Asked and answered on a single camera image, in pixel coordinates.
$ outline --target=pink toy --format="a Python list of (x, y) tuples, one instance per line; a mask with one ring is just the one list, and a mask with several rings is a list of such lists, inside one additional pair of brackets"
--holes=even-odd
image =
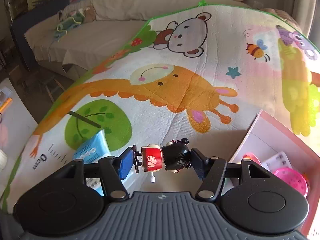
[(277, 169), (274, 173), (279, 179), (293, 187), (305, 197), (308, 194), (308, 186), (304, 177), (294, 169), (283, 167)]
[(247, 152), (245, 155), (242, 156), (243, 159), (250, 159), (253, 160), (254, 162), (256, 162), (257, 164), (259, 164), (261, 166), (261, 162), (259, 161), (259, 159), (257, 158), (256, 155), (254, 155), (251, 152)]

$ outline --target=cartoon rug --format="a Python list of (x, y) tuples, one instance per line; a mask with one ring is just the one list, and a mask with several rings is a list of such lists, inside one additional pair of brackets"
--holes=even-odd
[[(115, 156), (186, 137), (229, 158), (264, 109), (320, 152), (319, 61), (303, 35), (264, 12), (205, 5), (151, 19), (55, 102), (12, 170), (2, 208), (11, 212), (100, 129)], [(141, 176), (132, 170), (124, 185)]]

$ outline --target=pink plastic container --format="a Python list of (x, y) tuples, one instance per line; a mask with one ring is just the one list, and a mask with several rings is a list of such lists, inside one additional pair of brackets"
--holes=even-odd
[(308, 185), (304, 177), (294, 169), (287, 167), (277, 169), (273, 172), (279, 179), (282, 179), (285, 183), (293, 187), (300, 192), (304, 197), (308, 194)]

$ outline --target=black gripper pad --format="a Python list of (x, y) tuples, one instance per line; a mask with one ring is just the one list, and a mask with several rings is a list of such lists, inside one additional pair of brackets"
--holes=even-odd
[(281, 236), (242, 232), (230, 225), (214, 204), (194, 200), (188, 192), (135, 192), (127, 201), (112, 203), (99, 221), (75, 234), (45, 238), (26, 232), (20, 239), (307, 240), (297, 231)]

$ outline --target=cartoon bear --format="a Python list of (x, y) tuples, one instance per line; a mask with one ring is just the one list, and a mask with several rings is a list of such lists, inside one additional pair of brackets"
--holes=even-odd
[(168, 48), (172, 52), (183, 53), (186, 57), (200, 57), (203, 54), (201, 46), (208, 34), (206, 21), (210, 18), (210, 13), (203, 12), (179, 25), (172, 21), (164, 31), (157, 32), (152, 47), (154, 49)]

